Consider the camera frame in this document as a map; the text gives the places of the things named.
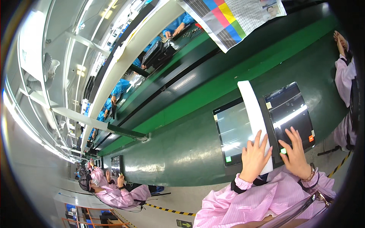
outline arrow sign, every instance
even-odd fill
[[[192,227],[193,226],[193,224],[191,222],[182,221],[182,220],[178,220],[178,219],[176,219],[176,223],[177,223],[177,226],[178,227],[186,227],[186,228],[189,228],[189,227]]]

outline pink uniform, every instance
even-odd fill
[[[351,80],[356,76],[356,69],[354,59],[352,58],[349,65],[346,65],[345,61],[341,58],[346,59],[345,56],[340,54],[339,59],[335,62],[336,66],[336,77],[335,83],[338,90],[338,94],[341,99],[344,101],[346,107],[350,106],[350,94],[351,94]],[[350,143],[355,145],[356,142],[356,134],[352,131],[351,116],[348,114],[341,123],[336,127],[333,131],[335,142],[341,147],[345,147],[347,145],[346,135],[347,132],[350,136]]]
[[[268,175],[267,184],[252,186],[236,175],[237,187],[247,191],[238,194],[228,185],[220,191],[211,191],[202,203],[202,209],[198,211],[194,220],[196,228],[229,228],[237,224],[250,221],[261,221],[268,215],[276,217],[289,209],[294,204],[310,196],[298,184],[299,177],[293,175],[285,166],[278,167]],[[308,188],[318,180],[318,184],[312,190],[334,197],[332,191],[334,179],[327,178],[325,173],[316,170],[309,182],[302,182]],[[299,217],[310,219],[323,209],[324,203],[315,201]]]
[[[134,200],[147,200],[151,197],[147,185],[141,185],[128,192],[126,189],[119,190],[116,185],[112,187],[102,186],[104,191],[95,193],[95,195],[105,204],[113,208],[127,208],[137,206],[140,202]]]
[[[111,186],[111,185],[114,185],[114,184],[111,184],[109,185],[108,184],[108,181],[107,181],[107,178],[104,176],[104,171],[100,168],[100,167],[96,167],[94,168],[94,170],[90,169],[91,170],[91,178],[93,180],[96,180],[97,181],[97,186]]]

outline tablet screen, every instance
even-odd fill
[[[213,111],[225,166],[242,163],[242,148],[254,141],[245,103],[236,99]]]

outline yellow black safety line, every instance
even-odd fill
[[[162,208],[162,207],[159,207],[159,206],[154,206],[152,204],[146,204],[146,205],[147,206],[150,206],[150,207],[153,207],[153,208],[160,209],[160,210],[164,210],[164,211],[167,211],[167,212],[172,212],[172,213],[180,214],[180,215],[196,216],[196,213],[188,213],[188,212],[182,212],[182,211],[177,211],[177,210],[170,210],[170,209],[167,209],[167,208]]]
[[[331,178],[332,177],[332,175],[341,167],[341,165],[343,165],[343,163],[349,158],[349,156],[350,156],[350,154],[351,154],[351,151],[348,153],[348,155],[342,160],[342,162],[341,162],[341,164],[339,164],[336,168],[335,168],[335,170],[333,170],[327,177],[328,178]]]
[[[119,212],[117,212],[115,209],[113,209],[114,212],[116,212],[120,217],[122,217],[129,225],[132,225],[134,228],[137,228],[135,225],[133,225],[131,222],[129,222],[126,218],[124,218]]]

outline white foam strip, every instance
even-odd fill
[[[264,123],[264,118],[261,113],[260,106],[256,99],[256,95],[253,92],[251,84],[249,81],[240,81],[237,83],[239,91],[241,92],[241,96],[246,106],[247,115],[250,120],[252,135],[256,136],[259,130],[262,130],[260,136],[260,144],[262,143],[264,136],[266,134],[266,127]],[[270,148],[269,140],[265,147],[265,155],[268,153]],[[273,170],[273,162],[270,157],[269,161],[261,171],[260,175],[271,172]]]

